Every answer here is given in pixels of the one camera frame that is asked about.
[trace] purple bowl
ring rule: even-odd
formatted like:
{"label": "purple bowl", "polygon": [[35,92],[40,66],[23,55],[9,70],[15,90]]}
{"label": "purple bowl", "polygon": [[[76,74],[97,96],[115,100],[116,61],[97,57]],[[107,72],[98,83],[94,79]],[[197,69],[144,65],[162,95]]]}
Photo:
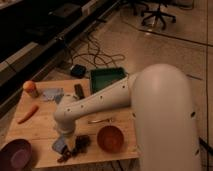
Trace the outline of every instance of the purple bowl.
{"label": "purple bowl", "polygon": [[16,139],[9,142],[0,151],[1,171],[22,170],[29,162],[31,155],[31,145],[27,140]]}

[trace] green tray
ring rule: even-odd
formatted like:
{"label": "green tray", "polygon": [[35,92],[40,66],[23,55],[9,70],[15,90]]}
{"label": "green tray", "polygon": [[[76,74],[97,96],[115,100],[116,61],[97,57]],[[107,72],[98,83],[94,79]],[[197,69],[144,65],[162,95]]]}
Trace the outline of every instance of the green tray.
{"label": "green tray", "polygon": [[92,93],[126,77],[123,68],[95,69],[90,71],[90,88]]}

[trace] small object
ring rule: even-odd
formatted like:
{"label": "small object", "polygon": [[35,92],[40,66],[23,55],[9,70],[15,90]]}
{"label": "small object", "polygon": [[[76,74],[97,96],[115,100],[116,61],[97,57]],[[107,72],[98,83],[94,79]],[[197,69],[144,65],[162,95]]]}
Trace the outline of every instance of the small object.
{"label": "small object", "polygon": [[63,88],[47,88],[43,90],[43,100],[52,101],[56,96],[63,94]]}
{"label": "small object", "polygon": [[85,98],[81,84],[75,84],[74,88],[75,88],[75,94],[79,97],[80,100]]}
{"label": "small object", "polygon": [[31,80],[25,81],[25,83],[23,84],[23,90],[32,98],[36,98],[39,96],[36,84]]}
{"label": "small object", "polygon": [[54,97],[55,102],[56,102],[57,104],[59,104],[63,96],[64,96],[63,94],[56,95],[56,96]]}
{"label": "small object", "polygon": [[64,141],[64,137],[60,136],[52,145],[52,149],[59,154],[63,154],[67,145]]}
{"label": "small object", "polygon": [[100,122],[114,122],[114,121],[115,121],[115,119],[113,117],[111,117],[111,118],[107,118],[107,119],[88,121],[88,124],[94,124],[94,123],[100,123]]}
{"label": "small object", "polygon": [[38,105],[32,106],[30,111],[21,120],[18,121],[18,124],[21,124],[30,119],[37,112],[38,109],[39,109]]}
{"label": "small object", "polygon": [[69,158],[76,157],[79,153],[86,153],[87,147],[90,144],[91,140],[88,135],[77,136],[75,147],[71,151],[66,147],[63,155],[57,160],[58,163],[66,162]]}
{"label": "small object", "polygon": [[117,127],[106,126],[98,132],[97,141],[100,148],[104,151],[118,153],[123,146],[124,136]]}
{"label": "small object", "polygon": [[74,65],[70,68],[70,75],[77,78],[83,78],[86,73],[86,67],[82,65]]}
{"label": "small object", "polygon": [[22,170],[32,155],[31,145],[27,140],[16,139],[0,151],[1,171]]}

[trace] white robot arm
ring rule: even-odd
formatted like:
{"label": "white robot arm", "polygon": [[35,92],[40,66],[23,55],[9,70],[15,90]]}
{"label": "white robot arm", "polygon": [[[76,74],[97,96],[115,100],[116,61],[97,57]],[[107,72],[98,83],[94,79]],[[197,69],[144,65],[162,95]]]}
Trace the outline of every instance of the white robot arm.
{"label": "white robot arm", "polygon": [[142,171],[201,171],[190,86],[177,68],[156,64],[71,101],[65,95],[54,114],[61,134],[72,134],[82,116],[131,104]]}

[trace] red object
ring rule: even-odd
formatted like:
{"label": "red object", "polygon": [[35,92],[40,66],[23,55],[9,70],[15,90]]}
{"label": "red object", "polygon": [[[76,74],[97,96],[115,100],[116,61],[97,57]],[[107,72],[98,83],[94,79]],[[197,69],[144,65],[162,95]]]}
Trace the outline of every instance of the red object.
{"label": "red object", "polygon": [[31,118],[34,115],[34,113],[37,112],[38,109],[39,109],[38,105],[32,106],[30,111],[21,120],[18,121],[18,124],[21,124],[21,123],[27,121],[29,118]]}
{"label": "red object", "polygon": [[124,136],[115,126],[106,126],[98,132],[98,145],[108,153],[118,153],[124,143]]}
{"label": "red object", "polygon": [[31,155],[31,145],[27,140],[13,140],[0,151],[0,170],[21,171],[29,162]]}

